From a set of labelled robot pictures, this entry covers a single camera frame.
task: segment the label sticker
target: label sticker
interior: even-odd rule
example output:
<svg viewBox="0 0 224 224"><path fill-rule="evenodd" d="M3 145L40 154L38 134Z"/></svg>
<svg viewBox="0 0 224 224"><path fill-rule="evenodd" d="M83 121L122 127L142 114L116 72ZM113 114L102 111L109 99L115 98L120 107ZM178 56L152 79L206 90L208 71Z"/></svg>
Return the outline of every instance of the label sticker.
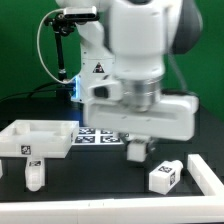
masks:
<svg viewBox="0 0 224 224"><path fill-rule="evenodd" d="M159 168L159 171L164 172L164 173L169 173L171 170L172 170L172 168L166 167L166 166L161 166Z"/></svg>
<svg viewBox="0 0 224 224"><path fill-rule="evenodd" d="M111 135L111 134L113 134L112 131L107 131L107 130L101 130L100 133L101 133L102 135Z"/></svg>
<svg viewBox="0 0 224 224"><path fill-rule="evenodd" d="M117 133L105 130L95 129L90 127L80 127L79 134L74 138L73 145L120 145L123 144L122 140L117 137Z"/></svg>
<svg viewBox="0 0 224 224"><path fill-rule="evenodd" d="M96 133L96 129L94 128L80 128L79 135L94 135Z"/></svg>
<svg viewBox="0 0 224 224"><path fill-rule="evenodd" d="M21 154L22 155L31 155L31 146L30 145L22 145L21 146Z"/></svg>
<svg viewBox="0 0 224 224"><path fill-rule="evenodd" d="M176 181L175 172L170 176L170 186L173 185Z"/></svg>
<svg viewBox="0 0 224 224"><path fill-rule="evenodd" d="M101 143L117 143L117 142L120 142L120 139L115 138L113 136L101 136L100 142Z"/></svg>
<svg viewBox="0 0 224 224"><path fill-rule="evenodd" d="M75 140L75 143L83 144L83 143L95 143L94 136L78 136Z"/></svg>
<svg viewBox="0 0 224 224"><path fill-rule="evenodd" d="M100 62L94 68L93 73L105 73Z"/></svg>
<svg viewBox="0 0 224 224"><path fill-rule="evenodd" d="M30 162L30 166L41 166L41 161L32 161Z"/></svg>

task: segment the cable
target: cable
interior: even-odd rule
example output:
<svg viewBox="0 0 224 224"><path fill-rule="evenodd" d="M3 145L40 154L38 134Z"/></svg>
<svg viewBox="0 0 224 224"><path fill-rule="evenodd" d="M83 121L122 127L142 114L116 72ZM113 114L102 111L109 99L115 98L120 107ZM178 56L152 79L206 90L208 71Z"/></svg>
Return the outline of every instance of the cable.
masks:
<svg viewBox="0 0 224 224"><path fill-rule="evenodd" d="M180 82L180 86L181 86L181 90L183 91L187 91L188 90L188 87L187 87L187 83L186 83L186 80L184 78L184 75L182 73L182 71L180 70L174 56L173 56L173 52L172 50L170 49L169 52L168 52L168 60L169 60L169 63L177 77L177 79L179 80Z"/></svg>
<svg viewBox="0 0 224 224"><path fill-rule="evenodd" d="M55 76L48 70L47 66L45 65L45 63L44 63L44 61L43 61L43 58L42 58L41 50L40 50L40 33L41 33L41 28L42 28L42 26L43 26L43 24L44 24L44 21L45 21L51 14L53 14L53 13L61 13L61 12L63 12L63 9L56 9L56 10L53 10L53 11L47 13L47 14L44 16L44 18L41 20L40 25L39 25L39 28L38 28L38 32L37 32L37 52L38 52L38 56L39 56L40 62L41 62L41 64L42 64L43 68L45 69L45 71L47 72L47 74L48 74L52 79L54 79L56 82L66 85L66 84L70 84L70 83L72 83L72 82L74 81L74 79L75 79L75 76L74 76L72 79L70 79L69 81L67 81L67 82L66 82L66 81L60 81L60 80L58 80L57 78L55 78Z"/></svg>
<svg viewBox="0 0 224 224"><path fill-rule="evenodd" d="M178 89L162 89L162 93L165 95L178 95L178 96L195 96L198 98L198 95L194 92L187 90L178 90Z"/></svg>
<svg viewBox="0 0 224 224"><path fill-rule="evenodd" d="M30 93L30 94L27 96L27 98L31 98L32 95L33 95L36 91L41 90L41 89L44 89L44 88L49 87L49 86L53 86L53 85L59 85L59 83L57 83L57 82L49 82L49 83L45 83L45 84L43 84L43 85L41 85L41 86L38 86L38 87L36 87L36 88L33 90L32 93Z"/></svg>
<svg viewBox="0 0 224 224"><path fill-rule="evenodd" d="M2 101L5 101L7 100L8 98L11 98L11 97L15 97L15 96L21 96L21 95L26 95L26 94L30 94L30 93L45 93L45 92L56 92L57 89L49 89L49 90L39 90L39 91L28 91L28 92L21 92L21 93L15 93L15 94L12 94L12 95L9 95L9 96L6 96L4 98L1 98L0 99L0 103ZM73 89L70 89L70 88L62 88L62 90L73 90Z"/></svg>

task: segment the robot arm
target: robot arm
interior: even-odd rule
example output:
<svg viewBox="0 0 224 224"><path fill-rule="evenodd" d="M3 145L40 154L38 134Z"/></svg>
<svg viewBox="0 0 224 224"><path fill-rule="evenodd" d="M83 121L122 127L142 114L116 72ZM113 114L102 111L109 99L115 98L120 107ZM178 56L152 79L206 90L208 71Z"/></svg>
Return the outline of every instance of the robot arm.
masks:
<svg viewBox="0 0 224 224"><path fill-rule="evenodd" d="M139 136L190 139L194 134L197 98L163 95L160 87L165 73L163 55L172 46L183 47L175 41L177 33L186 25L181 24L181 12L186 6L184 0L57 2L62 7L108 9L107 48L114 54L115 63L113 70L105 74L110 76L96 80L88 88L89 99L84 111L86 124ZM199 21L195 30L199 33L200 17L197 10L195 13ZM197 36L194 35L192 42L196 42ZM106 92L104 97L96 94L100 89Z"/></svg>

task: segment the table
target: table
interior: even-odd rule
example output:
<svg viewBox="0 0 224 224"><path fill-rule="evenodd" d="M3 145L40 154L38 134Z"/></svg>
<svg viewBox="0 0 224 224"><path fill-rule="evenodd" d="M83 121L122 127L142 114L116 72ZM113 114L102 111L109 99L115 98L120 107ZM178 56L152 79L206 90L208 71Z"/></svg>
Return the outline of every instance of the table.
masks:
<svg viewBox="0 0 224 224"><path fill-rule="evenodd" d="M15 119L79 120L82 111L54 98L10 99L0 103L0 128ZM164 160L181 160L181 181L165 196L202 195L187 171L187 155L199 153L224 183L224 124L200 107L195 136L187 142L159 140L144 163L128 162L124 145L73 146L65 159L46 160L46 186L25 187L25 159L3 159L0 202L160 197L148 191L148 172Z"/></svg>

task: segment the green background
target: green background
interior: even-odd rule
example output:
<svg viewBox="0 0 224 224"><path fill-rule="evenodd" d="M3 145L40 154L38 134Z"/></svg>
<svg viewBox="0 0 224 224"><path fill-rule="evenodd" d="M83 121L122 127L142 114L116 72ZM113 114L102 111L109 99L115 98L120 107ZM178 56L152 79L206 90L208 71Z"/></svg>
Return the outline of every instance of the green background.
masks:
<svg viewBox="0 0 224 224"><path fill-rule="evenodd" d="M189 90L200 96L201 104L224 120L224 18L223 0L196 0L204 28L199 43L186 55L176 56ZM36 51L36 34L42 17L57 8L54 0L1 0L0 3L0 97L50 82ZM44 60L57 74L56 49L51 28L41 36ZM63 39L69 77L80 69L77 32ZM169 66L164 87L179 88Z"/></svg>

